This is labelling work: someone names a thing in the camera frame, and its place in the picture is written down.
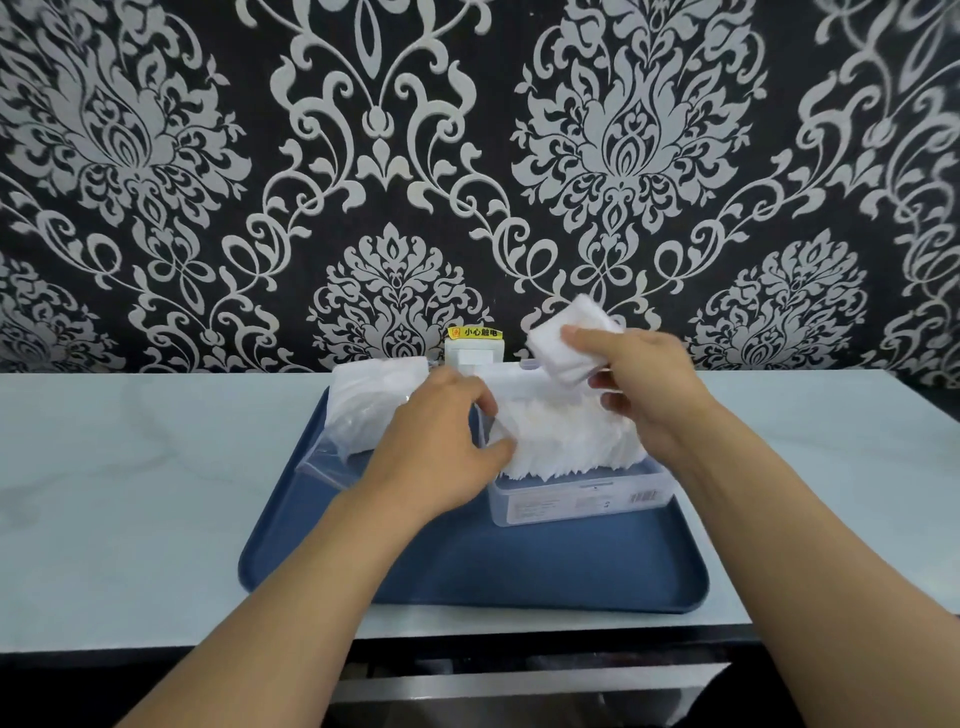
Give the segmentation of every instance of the damask wallpaper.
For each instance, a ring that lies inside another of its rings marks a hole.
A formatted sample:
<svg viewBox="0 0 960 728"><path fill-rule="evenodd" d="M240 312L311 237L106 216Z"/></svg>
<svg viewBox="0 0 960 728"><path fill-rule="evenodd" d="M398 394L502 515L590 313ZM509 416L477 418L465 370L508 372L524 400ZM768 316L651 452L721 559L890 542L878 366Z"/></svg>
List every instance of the damask wallpaper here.
<svg viewBox="0 0 960 728"><path fill-rule="evenodd" d="M2 0L0 371L508 352L960 386L956 0Z"/></svg>

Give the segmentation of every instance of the plastic tray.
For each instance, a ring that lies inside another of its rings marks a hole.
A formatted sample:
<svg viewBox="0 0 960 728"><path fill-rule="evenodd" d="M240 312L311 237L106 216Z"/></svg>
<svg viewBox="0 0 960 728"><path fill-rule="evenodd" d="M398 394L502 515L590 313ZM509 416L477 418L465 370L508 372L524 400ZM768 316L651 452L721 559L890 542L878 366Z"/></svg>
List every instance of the plastic tray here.
<svg viewBox="0 0 960 728"><path fill-rule="evenodd" d="M240 556L248 590L297 547L338 493L296 472L323 428L325 405L326 394ZM675 499L653 510L500 528L481 493L429 523L373 601L679 614L698 607L707 591L707 568Z"/></svg>

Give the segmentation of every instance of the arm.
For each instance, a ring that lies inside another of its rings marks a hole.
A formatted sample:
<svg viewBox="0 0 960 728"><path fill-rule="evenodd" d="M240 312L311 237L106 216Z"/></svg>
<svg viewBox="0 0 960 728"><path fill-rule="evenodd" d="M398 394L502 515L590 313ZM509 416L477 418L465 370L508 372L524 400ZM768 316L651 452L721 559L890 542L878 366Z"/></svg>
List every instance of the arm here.
<svg viewBox="0 0 960 728"><path fill-rule="evenodd" d="M955 726L960 621L716 402L667 334L573 329L591 384L681 481L807 725Z"/></svg>
<svg viewBox="0 0 960 728"><path fill-rule="evenodd" d="M320 725L360 619L394 560L513 455L510 441L473 446L474 401L495 414L481 380L435 370L397 410L363 479L333 499L303 543L119 728Z"/></svg>

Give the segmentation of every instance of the right hand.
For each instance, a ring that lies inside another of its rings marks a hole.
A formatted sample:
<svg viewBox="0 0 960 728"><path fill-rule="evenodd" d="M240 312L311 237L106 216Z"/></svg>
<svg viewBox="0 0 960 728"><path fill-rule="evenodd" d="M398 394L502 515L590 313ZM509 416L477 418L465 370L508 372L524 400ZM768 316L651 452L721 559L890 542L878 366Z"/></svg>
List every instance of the right hand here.
<svg viewBox="0 0 960 728"><path fill-rule="evenodd" d="M613 390L603 405L636 424L647 451L671 470L684 460L684 431L695 418L720 405L693 369L676 336L629 328L610 333L593 328L563 328L563 339L578 352L602 356L608 371L593 375L594 389Z"/></svg>

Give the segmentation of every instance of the clear plastic bag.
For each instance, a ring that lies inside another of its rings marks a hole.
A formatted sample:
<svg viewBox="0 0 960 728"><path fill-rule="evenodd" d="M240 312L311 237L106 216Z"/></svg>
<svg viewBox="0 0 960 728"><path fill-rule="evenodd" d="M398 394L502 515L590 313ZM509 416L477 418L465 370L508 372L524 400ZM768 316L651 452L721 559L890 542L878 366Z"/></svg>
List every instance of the clear plastic bag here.
<svg viewBox="0 0 960 728"><path fill-rule="evenodd" d="M297 465L341 490L355 483L396 409L426 379L423 356L367 359L333 370L327 393L324 429Z"/></svg>

